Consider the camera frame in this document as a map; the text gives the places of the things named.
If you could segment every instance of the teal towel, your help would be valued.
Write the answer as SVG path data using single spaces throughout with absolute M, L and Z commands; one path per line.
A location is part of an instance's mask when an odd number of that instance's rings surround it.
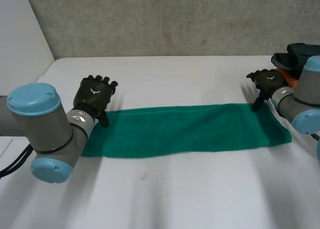
M 147 158 L 183 152 L 222 152 L 290 143 L 292 138 L 264 104 L 170 106 L 110 111 L 97 124 L 84 157 Z

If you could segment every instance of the white table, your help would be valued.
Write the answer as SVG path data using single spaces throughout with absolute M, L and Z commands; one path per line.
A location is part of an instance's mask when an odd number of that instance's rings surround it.
M 66 111 L 89 74 L 118 81 L 108 110 L 244 103 L 257 95 L 246 74 L 263 68 L 273 68 L 270 56 L 65 58 L 39 82 L 56 88 Z M 32 155 L 0 180 L 0 228 L 319 228 L 316 142 L 280 120 L 292 131 L 290 144 L 147 159 L 81 158 L 63 184 L 33 177 Z M 14 139 L 0 167 L 27 144 Z

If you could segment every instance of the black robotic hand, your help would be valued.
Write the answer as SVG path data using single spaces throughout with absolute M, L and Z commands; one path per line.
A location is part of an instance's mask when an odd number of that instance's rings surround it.
M 272 97 L 276 90 L 288 86 L 283 75 L 274 69 L 257 70 L 256 72 L 248 74 L 246 78 L 251 78 L 255 83 L 255 87 L 260 90 L 259 96 L 253 103 L 253 111 L 257 111 L 265 100 Z
M 118 86 L 116 81 L 110 84 L 109 81 L 109 77 L 102 79 L 100 75 L 83 78 L 73 101 L 74 110 L 88 113 L 93 120 L 98 119 L 103 127 L 109 126 L 105 109 Z

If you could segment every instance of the white wall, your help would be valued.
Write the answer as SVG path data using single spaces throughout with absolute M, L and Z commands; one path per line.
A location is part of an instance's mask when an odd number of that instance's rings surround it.
M 35 82 L 54 58 L 28 0 L 0 0 L 0 95 Z

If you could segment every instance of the robotic hand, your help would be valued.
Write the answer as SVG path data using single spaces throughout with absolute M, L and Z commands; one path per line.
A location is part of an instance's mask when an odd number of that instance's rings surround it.
M 31 154 L 31 172 L 48 183 L 63 183 L 71 175 L 98 119 L 109 125 L 105 109 L 118 83 L 100 75 L 84 78 L 67 114 L 55 88 L 46 83 L 21 86 L 0 96 L 0 136 L 27 137 L 30 145 L 0 178 L 18 169 Z
M 271 99 L 279 115 L 287 119 L 298 132 L 313 135 L 320 131 L 320 56 L 308 59 L 295 90 L 275 70 L 264 69 L 246 77 L 251 78 L 260 90 L 252 106 L 254 111 L 259 109 L 264 100 Z M 320 143 L 317 152 L 320 158 Z

